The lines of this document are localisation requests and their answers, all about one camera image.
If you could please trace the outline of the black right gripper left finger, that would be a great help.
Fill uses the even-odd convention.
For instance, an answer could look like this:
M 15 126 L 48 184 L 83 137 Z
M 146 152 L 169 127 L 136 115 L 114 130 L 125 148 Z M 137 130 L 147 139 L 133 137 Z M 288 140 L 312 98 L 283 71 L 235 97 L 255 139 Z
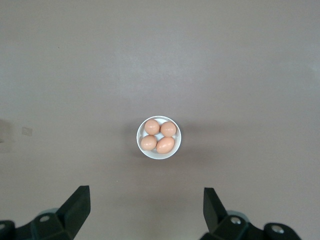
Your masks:
M 0 220 L 0 240 L 74 240 L 89 214 L 90 187 L 82 185 L 60 208 L 42 213 L 23 226 Z

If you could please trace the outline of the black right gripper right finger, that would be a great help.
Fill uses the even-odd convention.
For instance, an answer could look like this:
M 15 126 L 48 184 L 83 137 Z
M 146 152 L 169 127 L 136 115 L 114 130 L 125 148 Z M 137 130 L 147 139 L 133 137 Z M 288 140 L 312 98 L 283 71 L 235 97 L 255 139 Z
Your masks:
M 259 229 L 244 214 L 227 211 L 211 187 L 203 191 L 203 216 L 208 232 L 199 240 L 302 240 L 285 224 L 270 222 Z

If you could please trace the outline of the brown egg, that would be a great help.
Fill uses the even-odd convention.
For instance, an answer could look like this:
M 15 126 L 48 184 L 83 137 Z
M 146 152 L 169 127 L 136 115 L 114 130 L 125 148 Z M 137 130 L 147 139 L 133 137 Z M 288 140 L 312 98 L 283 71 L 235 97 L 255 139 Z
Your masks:
M 148 135 L 157 135 L 160 131 L 160 124 L 155 119 L 149 119 L 144 124 L 144 130 Z
M 154 135 L 146 135 L 141 140 L 141 148 L 144 151 L 152 151 L 157 145 L 157 138 Z
M 169 153 L 175 145 L 175 140 L 172 137 L 163 137 L 157 142 L 156 151 L 159 154 Z
M 177 128 L 171 121 L 166 121 L 160 126 L 160 132 L 164 137 L 172 137 L 176 134 Z

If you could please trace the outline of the white round bowl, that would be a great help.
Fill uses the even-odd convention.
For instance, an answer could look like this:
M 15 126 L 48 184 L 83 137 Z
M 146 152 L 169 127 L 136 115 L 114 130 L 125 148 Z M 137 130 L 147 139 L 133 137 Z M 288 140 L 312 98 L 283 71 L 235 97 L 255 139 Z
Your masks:
M 143 144 L 142 144 L 143 138 L 149 135 L 145 129 L 145 125 L 148 121 L 151 121 L 151 120 L 156 121 L 159 127 L 161 127 L 165 123 L 172 123 L 175 126 L 175 133 L 171 136 L 171 138 L 173 139 L 173 144 L 170 145 L 172 147 L 170 151 L 165 153 L 158 152 L 156 145 L 154 149 L 150 149 L 150 150 L 143 149 Z M 166 136 L 162 134 L 161 128 L 159 128 L 158 133 L 154 134 L 153 136 L 155 137 L 157 144 L 161 142 L 162 139 L 166 138 Z M 141 123 L 136 133 L 136 143 L 138 145 L 138 148 L 144 155 L 154 160 L 164 160 L 172 157 L 180 148 L 181 142 L 182 142 L 182 133 L 179 126 L 175 121 L 173 121 L 172 119 L 166 116 L 156 115 L 156 116 L 147 118 Z

